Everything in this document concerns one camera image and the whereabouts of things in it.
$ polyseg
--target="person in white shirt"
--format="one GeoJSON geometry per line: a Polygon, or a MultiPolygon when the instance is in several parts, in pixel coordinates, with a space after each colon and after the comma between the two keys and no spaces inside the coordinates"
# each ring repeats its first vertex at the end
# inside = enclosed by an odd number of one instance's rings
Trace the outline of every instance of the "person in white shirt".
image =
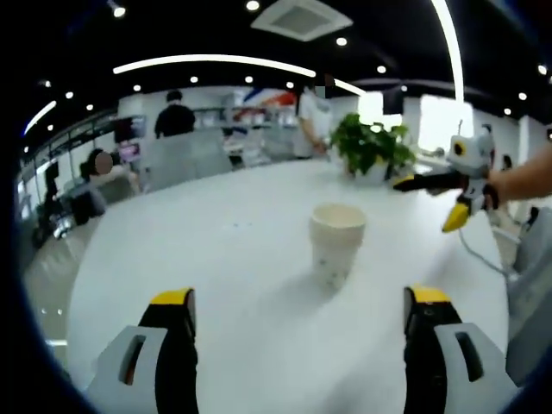
{"type": "Polygon", "coordinates": [[[293,154],[299,160],[308,160],[325,154],[332,122],[331,103],[315,93],[315,81],[305,86],[298,102],[298,121],[301,133],[295,136],[293,154]]]}
{"type": "Polygon", "coordinates": [[[98,186],[109,183],[117,178],[125,178],[134,194],[139,194],[140,180],[136,173],[131,172],[125,166],[114,166],[113,159],[101,148],[92,150],[88,157],[89,180],[98,186]]]}

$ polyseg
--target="green leaves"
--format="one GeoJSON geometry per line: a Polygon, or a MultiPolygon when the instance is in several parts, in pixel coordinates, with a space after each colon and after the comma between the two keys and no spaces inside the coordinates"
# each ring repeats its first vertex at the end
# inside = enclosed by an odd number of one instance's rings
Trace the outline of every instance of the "green leaves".
{"type": "Polygon", "coordinates": [[[415,160],[414,153],[401,143],[407,134],[408,127],[405,125],[386,131],[382,123],[365,125],[361,123],[359,114],[350,113],[345,115],[332,134],[331,145],[335,145],[341,157],[348,160],[351,172],[366,174],[378,156],[394,166],[403,166],[415,160]]]}

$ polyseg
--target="black ceiling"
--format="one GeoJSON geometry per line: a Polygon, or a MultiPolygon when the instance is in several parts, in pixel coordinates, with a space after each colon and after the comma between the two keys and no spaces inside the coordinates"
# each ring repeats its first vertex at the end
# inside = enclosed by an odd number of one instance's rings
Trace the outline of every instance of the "black ceiling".
{"type": "MultiPolygon", "coordinates": [[[[273,1],[260,0],[260,10],[273,1]]],[[[480,99],[482,105],[495,105],[497,110],[508,106],[516,116],[529,113],[552,122],[550,73],[544,77],[536,69],[545,60],[543,45],[550,39],[549,26],[539,21],[543,11],[536,13],[530,6],[537,0],[527,0],[524,9],[514,13],[524,22],[533,15],[532,28],[542,39],[535,44],[506,18],[504,9],[496,7],[500,1],[447,0],[461,47],[465,84],[492,97],[480,99]],[[524,103],[518,100],[520,91],[529,96],[524,103]]],[[[257,85],[283,87],[293,80],[286,72],[221,63],[171,64],[120,75],[111,71],[166,55],[240,54],[323,70],[348,82],[382,78],[376,72],[378,65],[388,68],[385,78],[452,81],[446,42],[430,0],[325,0],[354,25],[308,43],[251,29],[258,13],[246,11],[246,0],[116,2],[127,9],[122,19],[113,17],[105,0],[29,6],[24,24],[34,35],[25,40],[28,45],[22,57],[22,128],[49,101],[55,99],[58,106],[31,129],[23,145],[44,141],[89,115],[87,104],[94,104],[95,110],[115,106],[119,97],[132,93],[134,84],[142,85],[143,91],[156,91],[187,86],[190,76],[200,77],[198,85],[239,85],[247,74],[254,75],[257,85]],[[339,36],[348,39],[346,47],[336,45],[339,36]],[[50,80],[53,87],[40,86],[41,79],[50,80]],[[66,100],[67,91],[74,91],[75,98],[66,100]],[[51,133],[46,130],[49,123],[55,125],[51,133]]]]}

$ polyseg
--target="potted plant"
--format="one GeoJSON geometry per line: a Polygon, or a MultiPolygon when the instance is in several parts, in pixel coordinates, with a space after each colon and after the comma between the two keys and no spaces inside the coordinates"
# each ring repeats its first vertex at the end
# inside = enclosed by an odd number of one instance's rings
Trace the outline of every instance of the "potted plant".
{"type": "Polygon", "coordinates": [[[394,169],[416,159],[403,143],[408,128],[398,125],[386,130],[380,122],[361,123],[359,114],[347,114],[331,136],[331,146],[337,148],[345,173],[370,184],[389,179],[394,169]]]}

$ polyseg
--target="white cup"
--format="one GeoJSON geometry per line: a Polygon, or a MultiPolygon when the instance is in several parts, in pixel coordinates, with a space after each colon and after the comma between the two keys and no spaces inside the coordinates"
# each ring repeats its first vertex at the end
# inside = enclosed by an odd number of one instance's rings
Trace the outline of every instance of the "white cup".
{"type": "Polygon", "coordinates": [[[322,204],[312,212],[309,227],[315,276],[340,288],[364,239],[366,216],[350,205],[322,204]]]}

